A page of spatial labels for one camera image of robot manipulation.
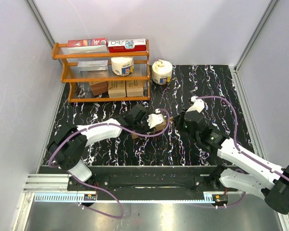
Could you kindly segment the brown cardboard express box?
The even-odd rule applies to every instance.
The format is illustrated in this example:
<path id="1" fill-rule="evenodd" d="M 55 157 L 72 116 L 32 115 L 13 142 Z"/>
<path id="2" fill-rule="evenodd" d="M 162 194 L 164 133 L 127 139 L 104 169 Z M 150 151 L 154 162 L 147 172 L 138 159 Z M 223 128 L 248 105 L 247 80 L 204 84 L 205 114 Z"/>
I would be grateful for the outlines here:
<path id="1" fill-rule="evenodd" d="M 166 119 L 163 119 L 163 122 L 156 125 L 154 128 L 153 128 L 153 131 L 149 132 L 149 134 L 157 134 L 159 132 L 161 132 L 167 125 L 167 122 L 166 122 Z M 132 139 L 135 140 L 135 139 L 138 139 L 139 137 L 135 134 L 132 134 L 131 135 Z"/>

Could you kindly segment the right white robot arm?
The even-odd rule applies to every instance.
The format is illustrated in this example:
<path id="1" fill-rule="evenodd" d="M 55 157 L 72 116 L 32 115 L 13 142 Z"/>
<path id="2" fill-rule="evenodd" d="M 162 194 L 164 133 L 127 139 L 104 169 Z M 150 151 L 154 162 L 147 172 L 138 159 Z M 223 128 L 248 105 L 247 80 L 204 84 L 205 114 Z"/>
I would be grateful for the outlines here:
<path id="1" fill-rule="evenodd" d="M 203 151 L 243 170 L 243 173 L 237 173 L 219 167 L 217 174 L 209 179 L 212 189 L 238 189 L 263 199 L 280 214 L 289 213 L 289 165 L 281 167 L 273 164 L 239 146 L 234 139 L 210 127 L 198 111 L 183 110 L 173 122 L 179 132 L 188 134 Z"/>

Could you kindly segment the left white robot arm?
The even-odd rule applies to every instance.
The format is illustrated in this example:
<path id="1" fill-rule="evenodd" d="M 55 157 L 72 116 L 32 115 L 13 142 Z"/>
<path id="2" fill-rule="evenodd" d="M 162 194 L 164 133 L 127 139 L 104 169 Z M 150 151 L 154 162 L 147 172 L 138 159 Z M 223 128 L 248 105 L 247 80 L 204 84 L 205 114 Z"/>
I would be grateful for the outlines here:
<path id="1" fill-rule="evenodd" d="M 92 171 L 81 156 L 88 146 L 107 139 L 117 138 L 126 131 L 137 136 L 148 136 L 160 122 L 158 114 L 149 114 L 142 105 L 135 105 L 117 117 L 91 125 L 65 125 L 47 145 L 51 155 L 49 167 L 58 167 L 75 176 L 84 190 L 93 188 Z"/>

